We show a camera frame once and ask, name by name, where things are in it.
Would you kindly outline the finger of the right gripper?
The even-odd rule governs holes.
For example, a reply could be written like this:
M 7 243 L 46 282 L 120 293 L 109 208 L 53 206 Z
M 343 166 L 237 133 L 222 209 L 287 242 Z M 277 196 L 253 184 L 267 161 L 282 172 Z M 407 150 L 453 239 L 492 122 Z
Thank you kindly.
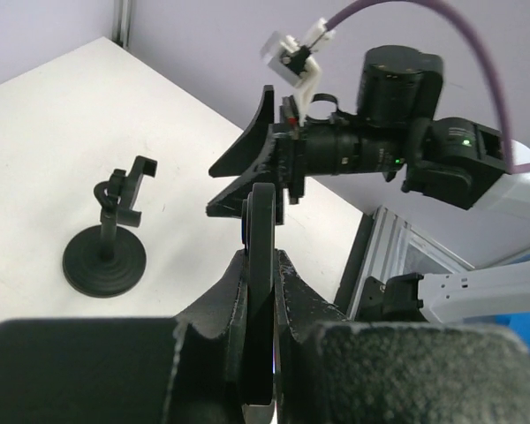
M 240 176 L 261 152 L 269 126 L 275 121 L 275 91 L 265 85 L 257 111 L 251 122 L 234 143 L 214 162 L 208 174 L 212 178 Z
M 284 224 L 284 193 L 287 171 L 281 168 L 261 163 L 253 164 L 241 173 L 233 170 L 224 171 L 213 165 L 208 174 L 212 178 L 234 176 L 235 179 L 217 194 L 206 206 L 209 217 L 240 218 L 242 215 L 242 201 L 252 191 L 256 183 L 271 183 L 275 187 L 276 225 Z

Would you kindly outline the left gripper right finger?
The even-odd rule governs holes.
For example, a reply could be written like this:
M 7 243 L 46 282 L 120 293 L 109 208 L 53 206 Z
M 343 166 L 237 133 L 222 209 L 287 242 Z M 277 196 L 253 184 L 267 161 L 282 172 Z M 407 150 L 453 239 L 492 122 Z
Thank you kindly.
M 281 423 L 530 423 L 530 352 L 493 325 L 352 322 L 274 260 Z

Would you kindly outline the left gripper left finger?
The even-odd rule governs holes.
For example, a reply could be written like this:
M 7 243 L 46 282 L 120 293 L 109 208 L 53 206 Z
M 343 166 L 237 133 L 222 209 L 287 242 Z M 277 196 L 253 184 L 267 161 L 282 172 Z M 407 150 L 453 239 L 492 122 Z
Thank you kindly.
M 0 423 L 240 423 L 245 256 L 174 317 L 0 323 Z

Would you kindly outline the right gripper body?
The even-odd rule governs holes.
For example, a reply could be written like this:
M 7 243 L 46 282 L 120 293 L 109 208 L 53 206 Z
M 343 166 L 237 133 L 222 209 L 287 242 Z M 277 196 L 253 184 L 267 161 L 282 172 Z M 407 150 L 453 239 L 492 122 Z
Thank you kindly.
M 284 190 L 290 204 L 298 204 L 305 193 L 306 141 L 299 124 L 299 113 L 292 95 L 282 98 L 280 121 L 272 125 L 275 142 L 276 196 L 284 204 Z

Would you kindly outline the black phone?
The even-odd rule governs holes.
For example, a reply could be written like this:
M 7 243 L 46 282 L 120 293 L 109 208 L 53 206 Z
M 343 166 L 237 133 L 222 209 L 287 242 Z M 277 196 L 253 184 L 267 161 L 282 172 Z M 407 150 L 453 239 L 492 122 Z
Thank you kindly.
M 242 394 L 248 405 L 269 405 L 273 397 L 275 186 L 271 183 L 255 183 L 243 206 L 247 319 Z

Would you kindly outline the black tall phone stand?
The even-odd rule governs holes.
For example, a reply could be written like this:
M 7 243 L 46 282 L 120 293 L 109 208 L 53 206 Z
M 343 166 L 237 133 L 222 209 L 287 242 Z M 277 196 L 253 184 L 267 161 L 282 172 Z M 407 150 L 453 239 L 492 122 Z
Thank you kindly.
M 129 229 L 137 228 L 141 212 L 133 208 L 142 179 L 156 175 L 158 162 L 138 155 L 130 171 L 115 169 L 95 185 L 100 223 L 76 234 L 67 244 L 62 267 L 72 288 L 93 298 L 111 298 L 130 291 L 142 278 L 147 252 Z

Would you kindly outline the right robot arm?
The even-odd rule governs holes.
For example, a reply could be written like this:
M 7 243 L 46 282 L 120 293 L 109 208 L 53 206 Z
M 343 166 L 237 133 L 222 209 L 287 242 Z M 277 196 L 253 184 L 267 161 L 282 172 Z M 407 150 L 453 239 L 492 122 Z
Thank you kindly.
M 266 183 L 284 204 L 298 203 L 312 176 L 380 173 L 405 177 L 401 189 L 468 210 L 501 208 L 530 216 L 530 172 L 512 174 L 500 133 L 460 117 L 435 119 L 443 60 L 406 46 L 370 49 L 357 110 L 327 118 L 303 114 L 295 96 L 263 89 L 251 124 L 210 167 L 230 184 L 206 208 L 214 217 L 246 218 L 249 193 Z M 515 325 L 530 314 L 530 260 L 461 274 L 365 271 L 348 306 L 358 321 L 462 322 L 494 316 Z

